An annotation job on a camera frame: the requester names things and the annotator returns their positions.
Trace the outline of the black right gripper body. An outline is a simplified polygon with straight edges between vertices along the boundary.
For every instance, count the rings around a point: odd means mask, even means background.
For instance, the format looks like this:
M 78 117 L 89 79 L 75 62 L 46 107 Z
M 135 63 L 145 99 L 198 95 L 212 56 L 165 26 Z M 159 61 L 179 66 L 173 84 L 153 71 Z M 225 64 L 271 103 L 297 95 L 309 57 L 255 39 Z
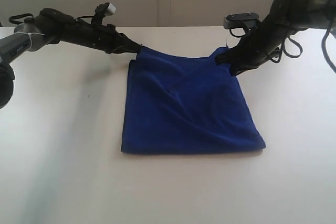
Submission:
M 303 47 L 290 36 L 305 30 L 294 21 L 303 10 L 306 0 L 274 0 L 269 14 L 236 46 L 240 50 L 240 63 L 257 69 L 268 60 L 279 63 L 282 54 L 298 58 Z

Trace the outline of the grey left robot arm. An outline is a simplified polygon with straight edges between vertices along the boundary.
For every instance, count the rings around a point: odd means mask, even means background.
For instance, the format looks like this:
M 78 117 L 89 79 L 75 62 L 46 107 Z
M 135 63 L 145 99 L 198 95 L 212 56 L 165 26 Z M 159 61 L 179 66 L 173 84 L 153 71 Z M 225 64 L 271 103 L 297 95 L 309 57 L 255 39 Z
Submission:
M 44 8 L 37 16 L 31 13 L 11 16 L 14 32 L 1 39 L 1 107 L 5 107 L 14 94 L 16 79 L 12 63 L 26 52 L 36 52 L 46 45 L 67 42 L 107 54 L 138 53 L 141 45 L 113 24 L 103 25 L 104 12 L 91 16 L 91 22 L 74 18 L 56 9 Z

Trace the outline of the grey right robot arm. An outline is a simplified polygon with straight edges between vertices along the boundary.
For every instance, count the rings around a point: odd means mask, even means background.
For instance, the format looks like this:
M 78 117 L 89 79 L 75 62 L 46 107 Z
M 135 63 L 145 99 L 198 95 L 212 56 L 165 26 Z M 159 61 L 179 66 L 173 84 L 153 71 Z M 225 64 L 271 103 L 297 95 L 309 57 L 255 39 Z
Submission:
M 325 30 L 322 53 L 330 68 L 335 69 L 326 50 L 326 39 L 335 27 L 335 0 L 274 0 L 264 20 L 260 21 L 256 13 L 231 14 L 224 18 L 223 26 L 228 31 L 241 28 L 245 32 L 238 36 L 236 46 L 215 57 L 217 65 L 230 65 L 232 76 L 257 69 L 267 61 L 279 63 L 282 55 L 298 58 L 285 49 L 285 41 L 292 42 L 302 53 L 302 46 L 291 36 L 310 28 Z

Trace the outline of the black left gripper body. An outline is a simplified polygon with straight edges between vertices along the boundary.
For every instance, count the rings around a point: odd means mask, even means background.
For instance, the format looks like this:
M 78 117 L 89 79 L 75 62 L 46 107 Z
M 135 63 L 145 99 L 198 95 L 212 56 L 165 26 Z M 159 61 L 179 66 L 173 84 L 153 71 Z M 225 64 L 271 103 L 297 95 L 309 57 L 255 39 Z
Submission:
M 100 51 L 107 54 L 122 54 L 126 52 L 124 39 L 126 36 L 116 31 L 115 25 L 89 24 L 82 19 L 75 19 L 52 8 L 44 8 L 40 17 L 49 24 L 42 25 L 47 44 L 68 42 Z

